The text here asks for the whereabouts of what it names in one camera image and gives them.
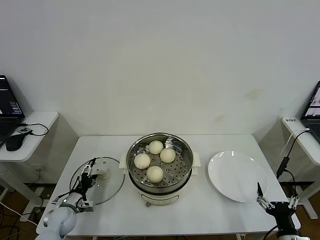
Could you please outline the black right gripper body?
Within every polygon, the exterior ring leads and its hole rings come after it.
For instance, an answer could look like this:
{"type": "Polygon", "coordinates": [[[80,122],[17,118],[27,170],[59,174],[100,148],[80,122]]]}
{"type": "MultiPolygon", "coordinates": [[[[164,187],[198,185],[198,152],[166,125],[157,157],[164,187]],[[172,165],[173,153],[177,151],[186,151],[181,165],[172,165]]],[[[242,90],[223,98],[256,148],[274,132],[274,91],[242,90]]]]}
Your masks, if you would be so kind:
{"type": "Polygon", "coordinates": [[[292,219],[292,215],[296,211],[288,208],[289,202],[271,201],[270,203],[273,204],[273,208],[266,209],[265,211],[275,218],[278,231],[296,232],[297,230],[292,219]]]}

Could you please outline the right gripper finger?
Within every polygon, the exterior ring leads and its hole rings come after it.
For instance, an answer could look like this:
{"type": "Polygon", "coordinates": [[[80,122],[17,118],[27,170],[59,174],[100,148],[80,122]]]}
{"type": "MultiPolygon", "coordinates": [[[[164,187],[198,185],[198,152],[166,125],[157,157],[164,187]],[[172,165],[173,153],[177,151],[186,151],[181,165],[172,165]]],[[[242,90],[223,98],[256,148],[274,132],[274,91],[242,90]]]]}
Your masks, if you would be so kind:
{"type": "Polygon", "coordinates": [[[300,198],[298,195],[292,195],[290,198],[288,198],[288,202],[289,202],[288,208],[292,210],[296,210],[299,200],[300,198]]]}
{"type": "Polygon", "coordinates": [[[266,198],[264,198],[264,194],[259,182],[257,182],[257,198],[256,201],[264,210],[271,210],[273,208],[273,204],[271,204],[266,198]]]}

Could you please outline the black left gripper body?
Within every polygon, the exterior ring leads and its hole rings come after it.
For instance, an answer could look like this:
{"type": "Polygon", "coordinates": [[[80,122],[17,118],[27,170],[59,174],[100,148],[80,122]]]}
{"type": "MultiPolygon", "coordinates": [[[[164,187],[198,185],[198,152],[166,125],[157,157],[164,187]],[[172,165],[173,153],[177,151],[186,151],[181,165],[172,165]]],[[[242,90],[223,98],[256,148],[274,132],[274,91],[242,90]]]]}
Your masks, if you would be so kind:
{"type": "Polygon", "coordinates": [[[96,179],[97,179],[97,174],[88,174],[88,173],[81,174],[78,191],[83,198],[86,198],[88,189],[90,189],[95,184],[96,179]]]}

